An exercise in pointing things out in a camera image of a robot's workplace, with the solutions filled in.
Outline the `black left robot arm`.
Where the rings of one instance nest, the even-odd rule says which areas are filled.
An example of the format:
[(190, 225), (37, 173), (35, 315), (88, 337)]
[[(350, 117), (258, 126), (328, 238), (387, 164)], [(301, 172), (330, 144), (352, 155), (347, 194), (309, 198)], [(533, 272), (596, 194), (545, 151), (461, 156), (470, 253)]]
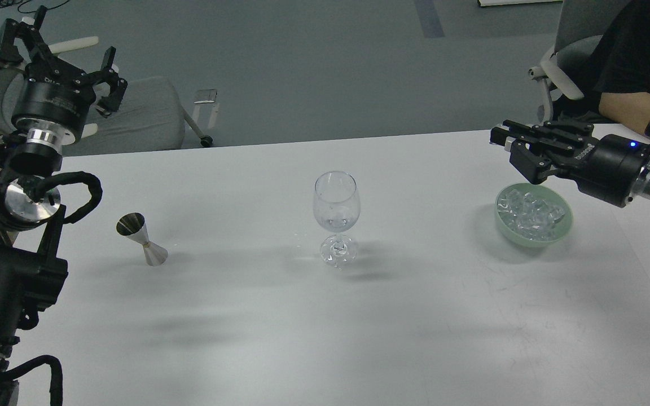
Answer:
[(34, 368), (51, 369), (51, 405), (64, 401), (61, 362), (37, 356), (10, 368), (16, 331), (38, 325), (56, 303), (68, 264), (57, 257), (62, 228), (99, 205), (100, 180), (83, 171), (62, 173), (62, 147), (88, 136), (91, 105), (101, 116), (116, 112), (127, 81), (113, 68), (116, 49), (106, 50), (91, 73), (60, 59), (39, 30), (47, 7), (33, 21), (7, 20), (0, 29), (0, 69), (23, 65), (24, 84), (11, 123), (0, 134), (0, 405), (15, 405), (18, 380)]

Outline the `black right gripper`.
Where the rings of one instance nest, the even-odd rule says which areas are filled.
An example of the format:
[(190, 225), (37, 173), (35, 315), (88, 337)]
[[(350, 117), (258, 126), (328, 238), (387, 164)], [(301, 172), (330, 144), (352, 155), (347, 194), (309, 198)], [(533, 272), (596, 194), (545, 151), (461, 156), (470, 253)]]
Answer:
[[(490, 143), (531, 184), (550, 176), (576, 183), (597, 200), (624, 208), (635, 196), (650, 200), (650, 144), (609, 134), (595, 141), (590, 123), (562, 120), (526, 125), (511, 120), (490, 129)], [(579, 148), (585, 148), (575, 155)]]

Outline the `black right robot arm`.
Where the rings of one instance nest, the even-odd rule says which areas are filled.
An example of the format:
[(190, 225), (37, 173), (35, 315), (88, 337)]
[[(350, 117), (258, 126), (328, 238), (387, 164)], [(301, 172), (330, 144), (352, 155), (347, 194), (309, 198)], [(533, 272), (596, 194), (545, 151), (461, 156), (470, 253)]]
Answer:
[[(505, 120), (491, 129), (490, 142), (534, 185), (549, 176), (569, 179), (581, 193), (619, 208), (635, 196), (650, 200), (650, 142), (615, 134), (597, 139), (593, 130), (573, 120), (534, 126)], [(645, 134), (650, 137), (650, 123)]]

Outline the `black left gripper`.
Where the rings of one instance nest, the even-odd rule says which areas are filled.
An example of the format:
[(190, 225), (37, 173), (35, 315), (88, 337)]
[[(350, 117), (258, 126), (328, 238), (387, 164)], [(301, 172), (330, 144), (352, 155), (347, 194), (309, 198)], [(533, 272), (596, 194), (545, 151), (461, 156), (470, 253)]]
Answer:
[[(48, 10), (40, 6), (33, 21), (7, 19), (0, 28), (0, 70), (23, 75), (11, 124), (21, 131), (52, 130), (63, 142), (79, 142), (91, 105), (100, 116), (110, 117), (119, 110), (128, 82), (114, 69), (113, 46), (106, 49), (98, 71), (57, 68), (57, 75), (55, 56), (40, 32)], [(69, 73), (74, 74), (74, 81)], [(109, 93), (98, 96), (98, 85), (106, 85)]]

